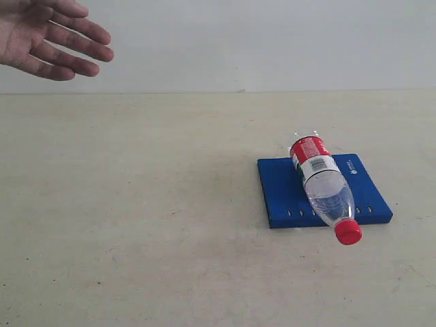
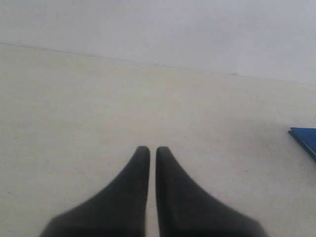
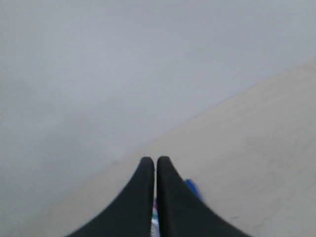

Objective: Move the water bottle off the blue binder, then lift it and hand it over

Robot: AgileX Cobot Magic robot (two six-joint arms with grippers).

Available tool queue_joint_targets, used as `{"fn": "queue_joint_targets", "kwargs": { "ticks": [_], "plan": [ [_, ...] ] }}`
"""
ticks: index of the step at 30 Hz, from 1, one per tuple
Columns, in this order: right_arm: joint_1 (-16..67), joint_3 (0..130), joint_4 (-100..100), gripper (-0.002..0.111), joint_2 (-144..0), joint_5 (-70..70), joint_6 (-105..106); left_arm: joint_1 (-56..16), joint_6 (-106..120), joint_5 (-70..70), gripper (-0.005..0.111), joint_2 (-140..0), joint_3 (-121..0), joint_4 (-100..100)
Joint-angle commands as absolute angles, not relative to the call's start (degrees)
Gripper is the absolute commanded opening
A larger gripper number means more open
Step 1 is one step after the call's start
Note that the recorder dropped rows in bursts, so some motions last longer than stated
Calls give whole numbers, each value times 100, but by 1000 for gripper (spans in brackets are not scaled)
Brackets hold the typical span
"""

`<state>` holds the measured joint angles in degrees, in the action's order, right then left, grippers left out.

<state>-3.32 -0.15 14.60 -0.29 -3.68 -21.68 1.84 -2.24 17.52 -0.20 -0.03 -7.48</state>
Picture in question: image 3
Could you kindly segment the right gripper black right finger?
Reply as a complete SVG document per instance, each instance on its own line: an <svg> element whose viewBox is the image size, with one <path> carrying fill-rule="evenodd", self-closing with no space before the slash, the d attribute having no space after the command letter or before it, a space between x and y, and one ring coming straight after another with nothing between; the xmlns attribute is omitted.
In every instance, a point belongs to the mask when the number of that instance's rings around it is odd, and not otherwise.
<svg viewBox="0 0 316 237"><path fill-rule="evenodd" d="M162 237L247 236L208 208L166 156L157 161L157 205Z"/></svg>

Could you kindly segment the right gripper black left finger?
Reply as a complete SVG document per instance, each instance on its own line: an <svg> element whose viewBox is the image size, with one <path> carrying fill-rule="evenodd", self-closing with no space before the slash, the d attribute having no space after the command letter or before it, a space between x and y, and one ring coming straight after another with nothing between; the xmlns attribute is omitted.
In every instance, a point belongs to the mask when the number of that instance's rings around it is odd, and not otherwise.
<svg viewBox="0 0 316 237"><path fill-rule="evenodd" d="M140 160L117 197L71 237L149 237L153 215L155 168L150 157Z"/></svg>

